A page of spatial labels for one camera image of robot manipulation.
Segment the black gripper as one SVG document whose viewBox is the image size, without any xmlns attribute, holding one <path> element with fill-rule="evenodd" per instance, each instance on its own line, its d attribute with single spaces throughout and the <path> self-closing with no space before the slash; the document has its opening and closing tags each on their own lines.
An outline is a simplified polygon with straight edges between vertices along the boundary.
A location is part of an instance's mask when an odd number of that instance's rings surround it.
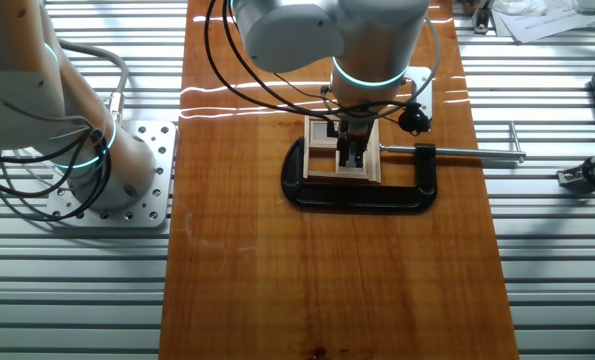
<svg viewBox="0 0 595 360">
<path fill-rule="evenodd" d="M 368 142 L 372 130 L 372 113 L 363 111 L 337 111 L 326 113 L 326 135 L 329 138 L 345 138 L 338 140 L 339 166 L 347 167 L 350 158 L 350 142 L 352 159 L 356 168 L 364 166 L 365 142 Z"/>
</svg>

